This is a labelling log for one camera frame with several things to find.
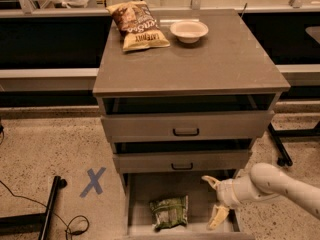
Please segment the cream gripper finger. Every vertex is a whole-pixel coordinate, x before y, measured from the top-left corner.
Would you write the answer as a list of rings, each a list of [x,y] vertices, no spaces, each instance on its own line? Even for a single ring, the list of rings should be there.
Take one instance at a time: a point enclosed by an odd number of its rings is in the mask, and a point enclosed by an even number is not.
[[[216,190],[218,185],[220,184],[220,181],[212,176],[204,175],[201,177],[201,179],[203,181],[206,181],[214,190]]]
[[[223,205],[214,205],[211,218],[207,224],[208,230],[215,230],[222,224],[229,215],[230,209]]]

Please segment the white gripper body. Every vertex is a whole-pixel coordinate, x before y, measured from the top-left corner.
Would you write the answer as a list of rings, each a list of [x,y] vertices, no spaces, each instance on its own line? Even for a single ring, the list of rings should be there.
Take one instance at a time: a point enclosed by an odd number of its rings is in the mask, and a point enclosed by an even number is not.
[[[232,179],[221,181],[217,185],[216,194],[220,203],[227,208],[237,208],[240,205],[240,201],[234,191]]]

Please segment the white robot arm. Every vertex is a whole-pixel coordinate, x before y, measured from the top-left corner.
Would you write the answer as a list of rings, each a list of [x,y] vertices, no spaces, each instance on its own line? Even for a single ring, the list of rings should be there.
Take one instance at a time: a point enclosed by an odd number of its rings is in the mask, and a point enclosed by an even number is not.
[[[217,204],[207,224],[209,230],[217,229],[231,210],[247,202],[265,202],[277,196],[286,197],[320,219],[320,189],[288,176],[271,164],[257,163],[248,174],[235,179],[220,181],[208,175],[202,179],[216,191]]]

